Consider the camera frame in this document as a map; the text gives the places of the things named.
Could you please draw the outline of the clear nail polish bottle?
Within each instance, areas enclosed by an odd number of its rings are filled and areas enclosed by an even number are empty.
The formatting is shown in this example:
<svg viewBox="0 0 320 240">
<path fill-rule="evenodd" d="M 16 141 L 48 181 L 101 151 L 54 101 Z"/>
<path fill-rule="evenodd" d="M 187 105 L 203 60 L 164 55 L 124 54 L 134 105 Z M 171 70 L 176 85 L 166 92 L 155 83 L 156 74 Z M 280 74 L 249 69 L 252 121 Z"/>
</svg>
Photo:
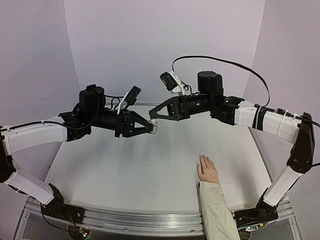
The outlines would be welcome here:
<svg viewBox="0 0 320 240">
<path fill-rule="evenodd" d="M 150 134 L 156 134 L 158 131 L 158 122 L 156 121 L 156 123 L 152 123 L 150 121 L 148 121 L 148 124 L 152 126 L 152 130 L 149 132 Z"/>
</svg>

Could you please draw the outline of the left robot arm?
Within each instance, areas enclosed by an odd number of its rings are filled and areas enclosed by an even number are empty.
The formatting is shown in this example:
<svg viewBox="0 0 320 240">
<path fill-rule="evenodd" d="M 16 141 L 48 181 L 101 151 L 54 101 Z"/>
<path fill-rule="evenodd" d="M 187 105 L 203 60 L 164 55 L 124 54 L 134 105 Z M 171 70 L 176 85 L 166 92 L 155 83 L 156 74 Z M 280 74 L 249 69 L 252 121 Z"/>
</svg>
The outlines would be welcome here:
<svg viewBox="0 0 320 240">
<path fill-rule="evenodd" d="M 14 163 L 13 155 L 42 145 L 79 140 L 90 135 L 93 127 L 111 130 L 116 138 L 154 133 L 153 122 L 128 109 L 140 92 L 139 87 L 133 86 L 119 101 L 118 108 L 112 109 L 106 107 L 104 88 L 91 84 L 79 92 L 78 103 L 72 111 L 45 120 L 1 127 L 1 183 L 38 200 L 56 218 L 64 218 L 68 208 L 59 189 L 24 171 Z"/>
</svg>

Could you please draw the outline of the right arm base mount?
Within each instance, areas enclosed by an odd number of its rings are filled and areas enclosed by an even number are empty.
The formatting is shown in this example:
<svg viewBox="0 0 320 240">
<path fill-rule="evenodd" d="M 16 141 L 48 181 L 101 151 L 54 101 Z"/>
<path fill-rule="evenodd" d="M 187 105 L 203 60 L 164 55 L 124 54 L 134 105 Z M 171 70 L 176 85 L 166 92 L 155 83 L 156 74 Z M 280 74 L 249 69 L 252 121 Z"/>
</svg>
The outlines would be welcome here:
<svg viewBox="0 0 320 240">
<path fill-rule="evenodd" d="M 233 219 L 238 229 L 251 225 L 265 224 L 278 219 L 277 208 L 278 203 L 275 206 L 271 206 L 261 197 L 254 208 L 234 212 Z"/>
</svg>

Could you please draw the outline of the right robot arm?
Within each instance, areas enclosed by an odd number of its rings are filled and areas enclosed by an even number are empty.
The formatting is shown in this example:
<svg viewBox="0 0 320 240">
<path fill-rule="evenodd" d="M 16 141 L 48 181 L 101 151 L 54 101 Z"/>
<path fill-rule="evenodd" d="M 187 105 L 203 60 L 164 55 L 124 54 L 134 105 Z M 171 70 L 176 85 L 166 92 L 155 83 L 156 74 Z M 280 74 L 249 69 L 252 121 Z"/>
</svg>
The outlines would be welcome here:
<svg viewBox="0 0 320 240">
<path fill-rule="evenodd" d="M 262 203 L 275 207 L 297 180 L 313 167 L 315 134 L 312 116 L 269 108 L 242 97 L 225 96 L 223 78 L 213 71 L 197 74 L 198 92 L 187 95 L 174 71 L 164 72 L 160 80 L 175 96 L 149 111 L 152 119 L 181 121 L 208 112 L 212 119 L 230 126 L 263 132 L 287 145 L 288 160 L 262 195 Z"/>
</svg>

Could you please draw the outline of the beige sleeved forearm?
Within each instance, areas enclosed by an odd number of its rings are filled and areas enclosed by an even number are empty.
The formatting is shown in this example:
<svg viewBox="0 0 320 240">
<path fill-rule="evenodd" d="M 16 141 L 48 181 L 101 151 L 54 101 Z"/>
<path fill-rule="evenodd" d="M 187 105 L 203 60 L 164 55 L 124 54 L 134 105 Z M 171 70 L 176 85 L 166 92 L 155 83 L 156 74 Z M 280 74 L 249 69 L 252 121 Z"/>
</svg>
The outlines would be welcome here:
<svg viewBox="0 0 320 240">
<path fill-rule="evenodd" d="M 239 240 L 240 235 L 218 183 L 199 182 L 205 236 L 208 240 Z"/>
</svg>

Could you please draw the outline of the mannequin hand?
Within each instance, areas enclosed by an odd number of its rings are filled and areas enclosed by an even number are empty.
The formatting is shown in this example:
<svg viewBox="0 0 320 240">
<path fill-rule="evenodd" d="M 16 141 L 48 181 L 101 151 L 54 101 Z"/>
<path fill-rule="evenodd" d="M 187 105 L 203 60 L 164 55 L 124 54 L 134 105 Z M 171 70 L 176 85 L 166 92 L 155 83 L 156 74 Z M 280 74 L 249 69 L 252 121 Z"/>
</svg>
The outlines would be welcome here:
<svg viewBox="0 0 320 240">
<path fill-rule="evenodd" d="M 200 155 L 200 163 L 197 165 L 198 178 L 202 182 L 219 183 L 219 174 L 211 159 L 205 155 Z"/>
</svg>

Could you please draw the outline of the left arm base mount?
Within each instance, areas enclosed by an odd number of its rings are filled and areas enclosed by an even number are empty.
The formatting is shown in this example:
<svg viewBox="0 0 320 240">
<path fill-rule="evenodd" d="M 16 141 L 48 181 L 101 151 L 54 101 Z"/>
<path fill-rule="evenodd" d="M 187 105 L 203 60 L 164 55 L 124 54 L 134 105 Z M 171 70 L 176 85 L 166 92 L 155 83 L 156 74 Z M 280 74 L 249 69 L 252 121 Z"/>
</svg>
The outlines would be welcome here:
<svg viewBox="0 0 320 240">
<path fill-rule="evenodd" d="M 41 213 L 45 216 L 81 224 L 84 219 L 83 207 L 66 204 L 60 190 L 53 184 L 48 184 L 53 191 L 53 200 L 41 206 Z"/>
</svg>

